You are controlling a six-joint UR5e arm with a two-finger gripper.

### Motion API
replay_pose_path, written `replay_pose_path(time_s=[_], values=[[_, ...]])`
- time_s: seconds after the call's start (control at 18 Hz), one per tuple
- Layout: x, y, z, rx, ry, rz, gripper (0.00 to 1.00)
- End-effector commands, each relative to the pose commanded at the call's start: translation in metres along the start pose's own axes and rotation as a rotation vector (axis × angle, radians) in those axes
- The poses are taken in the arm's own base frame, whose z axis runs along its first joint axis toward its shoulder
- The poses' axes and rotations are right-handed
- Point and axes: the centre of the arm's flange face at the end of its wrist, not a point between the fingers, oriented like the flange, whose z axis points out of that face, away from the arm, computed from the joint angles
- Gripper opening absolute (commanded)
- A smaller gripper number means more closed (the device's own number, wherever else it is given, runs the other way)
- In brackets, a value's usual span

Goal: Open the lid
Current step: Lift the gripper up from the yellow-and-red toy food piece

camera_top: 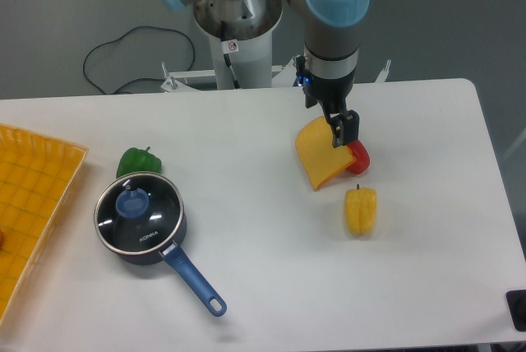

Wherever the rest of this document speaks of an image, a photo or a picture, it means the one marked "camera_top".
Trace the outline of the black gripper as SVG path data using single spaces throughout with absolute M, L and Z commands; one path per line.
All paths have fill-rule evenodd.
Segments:
M 353 88 L 356 55 L 326 60 L 314 54 L 298 55 L 294 59 L 298 84 L 306 96 L 306 107 L 320 104 L 333 135 L 334 148 L 356 141 L 359 135 L 359 115 L 347 110 L 346 98 Z

